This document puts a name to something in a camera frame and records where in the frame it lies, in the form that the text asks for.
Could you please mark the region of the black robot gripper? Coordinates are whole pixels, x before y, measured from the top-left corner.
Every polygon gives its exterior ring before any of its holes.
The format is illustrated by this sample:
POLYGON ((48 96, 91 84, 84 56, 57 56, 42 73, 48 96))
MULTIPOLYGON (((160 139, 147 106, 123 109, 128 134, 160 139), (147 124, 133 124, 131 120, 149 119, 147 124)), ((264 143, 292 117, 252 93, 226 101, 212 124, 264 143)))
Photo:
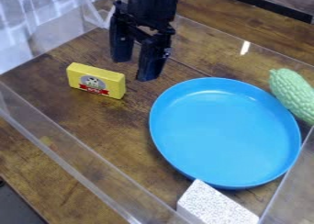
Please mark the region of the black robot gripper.
MULTIPOLYGON (((109 45, 113 62, 131 60, 135 39, 129 26, 148 27, 160 33, 175 34, 171 26, 177 0, 121 0, 113 2, 115 16, 109 25, 109 45)), ((171 36, 157 33, 141 42, 136 79, 155 80, 171 55, 171 36)))

